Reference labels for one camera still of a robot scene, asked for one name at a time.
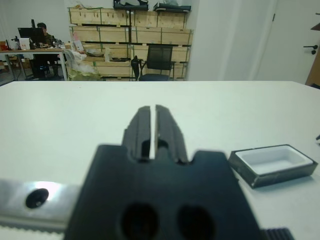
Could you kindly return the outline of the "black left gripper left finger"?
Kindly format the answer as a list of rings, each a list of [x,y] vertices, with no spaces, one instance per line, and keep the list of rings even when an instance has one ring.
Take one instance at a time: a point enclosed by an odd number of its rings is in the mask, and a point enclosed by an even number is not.
[[[140,107],[132,117],[124,130],[122,145],[137,161],[146,161],[150,158],[151,109],[149,106]]]

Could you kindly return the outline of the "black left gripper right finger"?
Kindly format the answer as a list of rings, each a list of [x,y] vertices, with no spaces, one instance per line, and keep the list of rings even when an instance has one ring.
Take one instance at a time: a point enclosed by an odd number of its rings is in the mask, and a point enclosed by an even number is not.
[[[188,156],[183,133],[170,110],[162,105],[155,106],[155,158],[166,149],[168,158],[176,164],[187,164]]]

